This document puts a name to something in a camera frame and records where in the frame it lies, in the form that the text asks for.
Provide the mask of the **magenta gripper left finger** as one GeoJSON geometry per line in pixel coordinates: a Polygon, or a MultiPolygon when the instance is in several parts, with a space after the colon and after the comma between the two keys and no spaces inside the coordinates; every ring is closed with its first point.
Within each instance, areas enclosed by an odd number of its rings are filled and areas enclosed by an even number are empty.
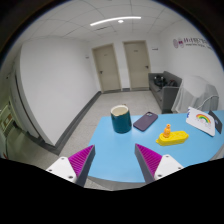
{"type": "Polygon", "coordinates": [[[60,157],[47,171],[83,187],[94,157],[95,146],[91,145],[70,157],[60,157]]]}

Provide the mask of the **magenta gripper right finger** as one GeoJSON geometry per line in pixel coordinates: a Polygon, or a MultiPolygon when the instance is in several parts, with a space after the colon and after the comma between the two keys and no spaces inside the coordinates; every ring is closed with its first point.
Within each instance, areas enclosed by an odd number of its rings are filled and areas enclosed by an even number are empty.
{"type": "Polygon", "coordinates": [[[160,155],[140,144],[135,145],[135,155],[146,184],[183,169],[171,155],[160,155]]]}

